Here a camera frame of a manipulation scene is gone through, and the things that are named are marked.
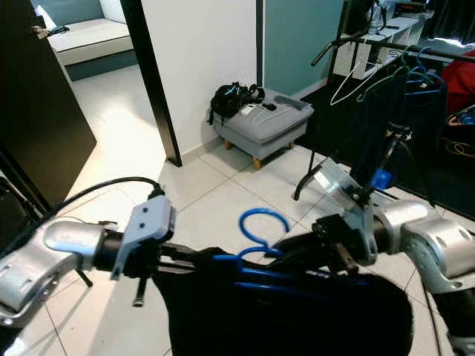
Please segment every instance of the red object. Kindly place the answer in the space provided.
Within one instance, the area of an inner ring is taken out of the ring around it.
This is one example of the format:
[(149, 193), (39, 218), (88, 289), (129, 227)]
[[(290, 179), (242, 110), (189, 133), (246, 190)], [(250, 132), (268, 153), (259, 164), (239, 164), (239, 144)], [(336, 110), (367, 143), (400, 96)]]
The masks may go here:
[[(475, 57), (475, 50), (465, 53)], [(448, 113), (456, 113), (475, 104), (475, 63), (453, 61), (442, 72), (448, 86)]]

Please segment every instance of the gray ottoman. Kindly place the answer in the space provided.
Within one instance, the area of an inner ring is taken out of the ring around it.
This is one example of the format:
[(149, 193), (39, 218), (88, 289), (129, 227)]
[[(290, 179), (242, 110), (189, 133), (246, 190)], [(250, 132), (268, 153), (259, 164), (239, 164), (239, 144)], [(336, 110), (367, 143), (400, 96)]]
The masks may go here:
[(279, 104), (274, 98), (285, 95), (270, 89), (264, 91), (263, 103), (274, 104), (277, 107), (274, 111), (257, 105), (247, 115), (239, 112), (224, 122), (219, 115), (214, 115), (214, 130), (226, 140), (226, 149), (235, 145), (250, 154), (257, 170), (261, 169), (263, 158), (282, 147), (293, 148), (294, 140), (305, 134), (307, 120), (314, 111), (309, 104), (300, 101), (300, 108)]

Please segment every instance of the door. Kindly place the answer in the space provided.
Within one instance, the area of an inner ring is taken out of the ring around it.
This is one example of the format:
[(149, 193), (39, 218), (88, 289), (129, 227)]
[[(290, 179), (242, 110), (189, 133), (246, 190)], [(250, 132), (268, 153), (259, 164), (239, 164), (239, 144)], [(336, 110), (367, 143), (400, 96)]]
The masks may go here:
[(44, 211), (64, 200), (96, 139), (35, 25), (45, 27), (29, 0), (0, 1), (0, 170)]

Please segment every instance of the white tile floor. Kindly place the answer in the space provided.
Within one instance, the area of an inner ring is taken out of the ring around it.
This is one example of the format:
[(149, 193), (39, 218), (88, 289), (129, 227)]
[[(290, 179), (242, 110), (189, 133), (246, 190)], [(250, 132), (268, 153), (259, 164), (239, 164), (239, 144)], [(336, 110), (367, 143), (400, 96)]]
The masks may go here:
[[(97, 145), (70, 195), (107, 179), (135, 175), (157, 179), (166, 155), (139, 66), (92, 76), (72, 86)], [(140, 183), (122, 189), (137, 202), (149, 190)]]
[[(292, 200), (308, 160), (309, 151), (297, 147), (255, 171), (250, 156), (221, 146), (182, 168), (166, 163), (159, 181), (179, 211), (172, 242), (238, 252), (252, 245), (238, 231), (238, 217), (254, 207), (271, 207), (285, 214), (292, 226), (287, 236), (308, 231), (315, 218), (338, 211), (316, 184), (305, 188), (298, 202)], [(407, 197), (398, 190), (392, 193)], [(132, 197), (128, 187), (115, 187), (67, 215), (90, 222), (115, 220), (123, 229), (138, 202), (139, 197)], [(281, 224), (268, 217), (253, 217), (249, 228), (273, 243), (285, 236)], [(253, 261), (260, 258), (249, 256)], [(415, 328), (411, 355), (435, 355), (429, 309), (412, 262), (402, 254), (381, 255), (364, 271), (387, 277), (409, 294)], [(74, 274), (68, 275), (25, 330), (22, 342), (27, 352), (10, 355), (171, 355), (167, 311), (155, 287), (147, 288), (145, 308), (134, 309), (136, 280), (122, 278), (112, 283), (98, 271), (90, 272), (89, 277), (95, 283), (92, 289)], [(437, 313), (436, 322), (443, 355), (452, 355), (445, 324)]]

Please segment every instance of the door frame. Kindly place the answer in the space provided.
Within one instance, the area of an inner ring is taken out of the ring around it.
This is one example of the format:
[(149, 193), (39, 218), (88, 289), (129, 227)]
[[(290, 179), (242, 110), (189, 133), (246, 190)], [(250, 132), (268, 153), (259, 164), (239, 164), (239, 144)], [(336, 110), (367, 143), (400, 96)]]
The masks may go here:
[[(180, 149), (178, 148), (177, 137), (171, 122), (170, 111), (166, 102), (165, 91), (163, 90), (150, 33), (148, 32), (142, 2), (137, 0), (121, 0), (121, 5), (145, 83), (148, 99), (165, 148), (166, 158), (177, 167), (181, 167), (183, 164)], [(10, 157), (5, 149), (1, 149), (1, 145), (0, 169), (7, 179), (40, 213), (45, 214), (52, 208), (33, 182), (16, 164), (16, 161)]]
[(143, 82), (150, 100), (151, 109), (154, 112), (158, 131), (162, 138), (163, 147), (168, 161), (177, 167), (183, 165), (178, 148), (177, 137), (171, 122), (170, 110), (166, 102), (162, 79), (158, 70), (158, 64), (148, 32), (147, 21), (143, 12), (142, 1), (120, 0), (128, 32), (131, 36), (135, 55), (142, 72)]
[(264, 1), (256, 0), (255, 2), (255, 46), (257, 49), (257, 85), (263, 85), (263, 41), (264, 41)]

